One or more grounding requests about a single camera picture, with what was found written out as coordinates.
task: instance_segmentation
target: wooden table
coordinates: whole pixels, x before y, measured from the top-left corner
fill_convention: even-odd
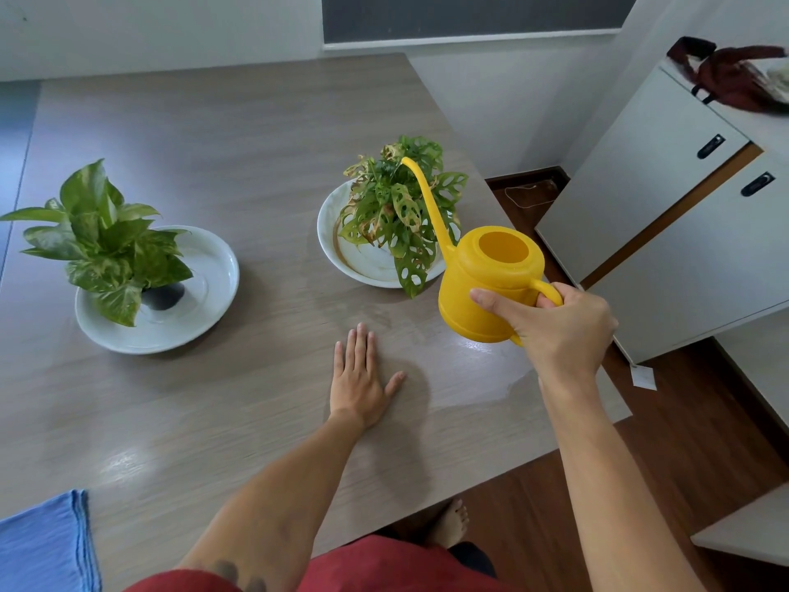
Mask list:
[[[332,346],[361,320],[383,371],[409,373],[350,458],[321,553],[556,448],[537,377],[509,343],[455,335],[436,306],[337,271],[316,217],[360,153],[401,133],[471,175],[464,230],[508,224],[405,56],[46,82],[20,207],[106,158],[127,199],[163,223],[210,229],[242,267],[207,335],[148,356],[113,354],[74,319],[63,266],[17,253],[0,284],[0,514],[91,491],[105,589],[171,567],[242,482],[328,414]],[[629,414],[602,372],[610,415]]]

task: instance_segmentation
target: blue towel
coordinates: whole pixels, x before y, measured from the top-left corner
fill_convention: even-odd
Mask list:
[[[72,490],[0,521],[0,591],[100,592],[88,491]]]

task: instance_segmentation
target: white plate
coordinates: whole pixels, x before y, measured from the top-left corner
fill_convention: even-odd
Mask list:
[[[215,234],[196,227],[179,228],[176,242],[183,261],[194,274],[184,280],[186,291],[172,308],[157,312],[143,305],[135,328],[104,318],[93,302],[93,294],[77,289],[76,322],[95,342],[118,353],[145,355],[180,347],[202,335],[219,321],[238,290],[238,261],[233,249]]]
[[[354,245],[337,236],[337,218],[348,203],[352,184],[353,180],[349,180],[332,191],[318,212],[318,240],[321,248],[338,270],[354,280],[383,289],[400,289],[395,258],[386,245],[382,248],[377,245]],[[446,269],[447,264],[437,248],[436,260],[428,270],[428,280],[436,278]]]

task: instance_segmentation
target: person's left hand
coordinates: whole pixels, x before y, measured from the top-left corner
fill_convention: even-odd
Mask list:
[[[389,378],[386,387],[381,386],[376,364],[376,337],[368,333],[364,324],[359,324],[348,333],[344,359],[342,343],[338,341],[335,345],[330,414],[353,416],[364,428],[369,428],[378,423],[405,379],[405,372],[397,372]]]

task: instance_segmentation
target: pothos plant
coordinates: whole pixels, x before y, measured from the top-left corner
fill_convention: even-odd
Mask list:
[[[177,230],[150,230],[158,215],[144,203],[126,203],[104,172],[104,160],[80,168],[43,208],[24,208],[0,220],[54,222],[31,227],[22,252],[67,261],[69,282],[95,294],[101,314],[123,326],[134,326],[145,289],[192,278],[179,257]]]
[[[422,291],[428,269],[436,260],[436,231],[430,223],[417,178],[401,164],[413,159],[424,172],[443,225],[458,243],[460,221],[455,205],[468,174],[443,172],[443,150],[424,137],[401,136],[381,150],[380,159],[359,156],[345,171],[354,177],[350,200],[339,217],[339,236],[355,245],[387,245],[402,288],[410,298]]]

